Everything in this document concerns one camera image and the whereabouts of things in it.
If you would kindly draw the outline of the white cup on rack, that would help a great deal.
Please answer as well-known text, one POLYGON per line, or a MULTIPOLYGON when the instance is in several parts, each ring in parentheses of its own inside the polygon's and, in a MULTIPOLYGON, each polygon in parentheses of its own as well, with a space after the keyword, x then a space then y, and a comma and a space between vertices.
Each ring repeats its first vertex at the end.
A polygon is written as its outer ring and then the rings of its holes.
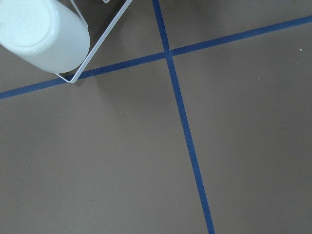
POLYGON ((57 0, 2 0, 0 43, 49 73, 79 67, 88 55, 85 22, 57 0))

